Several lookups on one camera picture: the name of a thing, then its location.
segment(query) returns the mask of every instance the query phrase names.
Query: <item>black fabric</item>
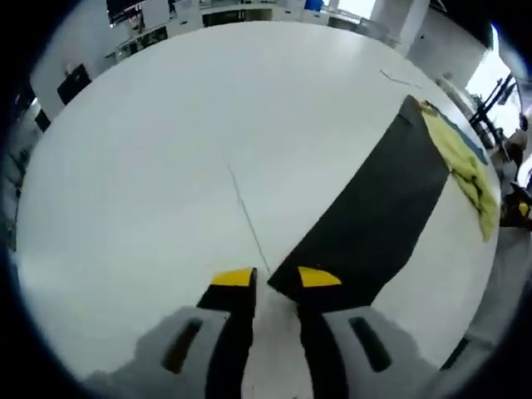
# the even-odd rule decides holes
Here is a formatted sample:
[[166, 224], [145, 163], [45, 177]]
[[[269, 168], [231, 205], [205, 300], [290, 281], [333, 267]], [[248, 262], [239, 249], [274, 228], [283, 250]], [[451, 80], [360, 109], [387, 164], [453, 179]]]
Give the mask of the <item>black fabric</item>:
[[321, 313], [301, 307], [298, 308], [298, 317], [314, 399], [347, 398], [346, 369], [325, 318]]
[[342, 281], [346, 307], [370, 305], [410, 258], [448, 176], [416, 99], [407, 97], [359, 171], [268, 283], [300, 302], [297, 266], [318, 268]]
[[449, 370], [456, 363], [460, 355], [465, 351], [467, 345], [469, 345], [469, 339], [463, 337], [460, 342], [458, 342], [458, 345], [456, 345], [455, 350], [452, 351], [451, 355], [447, 358], [446, 362], [443, 363], [443, 366], [441, 366], [440, 370]]
[[253, 344], [253, 319], [257, 302], [257, 269], [251, 273], [248, 287], [210, 285], [198, 302], [198, 308], [230, 312], [216, 343], [209, 365], [206, 398], [241, 397], [242, 379]]
[[328, 313], [359, 306], [357, 304], [357, 296], [351, 295], [351, 291], [351, 287], [347, 284], [311, 288], [301, 287], [296, 297], [301, 308], [310, 308], [314, 312]]

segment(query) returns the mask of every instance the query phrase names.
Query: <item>white table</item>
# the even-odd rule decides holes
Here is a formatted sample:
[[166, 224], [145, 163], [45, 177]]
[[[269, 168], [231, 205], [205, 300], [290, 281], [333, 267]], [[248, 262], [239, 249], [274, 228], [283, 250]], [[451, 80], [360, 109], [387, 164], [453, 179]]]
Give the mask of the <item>white table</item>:
[[[60, 359], [79, 377], [114, 370], [165, 315], [195, 304], [215, 272], [254, 266], [264, 281], [229, 165], [273, 271], [407, 94], [440, 107], [480, 144], [409, 61], [328, 27], [203, 29], [95, 79], [39, 142], [18, 214], [22, 291]], [[491, 166], [489, 175], [498, 197]], [[482, 241], [476, 211], [449, 180], [410, 261], [372, 306], [439, 367], [478, 307], [496, 240], [497, 231]]]

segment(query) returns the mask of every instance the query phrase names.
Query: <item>person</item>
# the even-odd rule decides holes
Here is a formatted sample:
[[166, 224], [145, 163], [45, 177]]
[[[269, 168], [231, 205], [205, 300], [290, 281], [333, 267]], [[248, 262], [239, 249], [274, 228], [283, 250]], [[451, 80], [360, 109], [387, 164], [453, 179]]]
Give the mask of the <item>person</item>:
[[520, 227], [532, 232], [532, 219], [530, 208], [532, 199], [530, 193], [521, 189], [515, 182], [517, 173], [523, 162], [530, 156], [528, 146], [529, 135], [532, 130], [529, 126], [530, 114], [522, 118], [521, 127], [505, 142], [506, 159], [501, 151], [492, 155], [492, 161], [500, 179], [502, 205], [500, 211], [501, 227]]

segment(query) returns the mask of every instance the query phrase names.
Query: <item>white cabinet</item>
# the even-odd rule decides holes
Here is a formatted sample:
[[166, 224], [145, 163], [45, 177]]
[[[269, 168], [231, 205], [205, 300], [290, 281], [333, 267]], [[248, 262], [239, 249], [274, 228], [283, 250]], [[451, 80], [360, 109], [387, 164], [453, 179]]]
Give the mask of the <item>white cabinet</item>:
[[297, 21], [303, 20], [302, 10], [289, 10], [283, 7], [274, 7], [272, 12], [272, 21]]
[[288, 10], [303, 10], [307, 0], [278, 0], [277, 5]]
[[175, 18], [170, 20], [166, 24], [166, 31], [168, 32], [168, 37], [173, 37], [176, 35], [181, 35], [183, 33], [197, 31], [203, 27], [203, 20], [201, 14], [189, 14], [186, 17]]
[[327, 25], [329, 15], [326, 12], [303, 10], [303, 22], [314, 23], [316, 25]]
[[190, 20], [196, 19], [197, 16], [201, 18], [200, 0], [176, 0], [174, 6], [174, 19], [178, 21], [190, 22]]

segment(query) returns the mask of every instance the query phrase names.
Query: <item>yellow fabric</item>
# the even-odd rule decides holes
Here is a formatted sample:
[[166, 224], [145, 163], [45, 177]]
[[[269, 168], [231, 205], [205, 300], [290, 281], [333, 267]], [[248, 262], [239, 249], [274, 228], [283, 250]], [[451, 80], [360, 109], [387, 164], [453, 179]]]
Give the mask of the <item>yellow fabric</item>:
[[498, 206], [490, 192], [485, 166], [437, 111], [425, 103], [420, 105], [432, 142], [465, 196], [479, 211], [482, 236], [484, 241], [489, 240], [497, 222]]
[[327, 287], [328, 285], [339, 285], [342, 282], [328, 272], [316, 270], [315, 268], [298, 267], [301, 275], [301, 282], [305, 288], [308, 287]]
[[252, 272], [253, 268], [242, 268], [240, 270], [218, 273], [214, 276], [213, 282], [210, 285], [248, 287]]

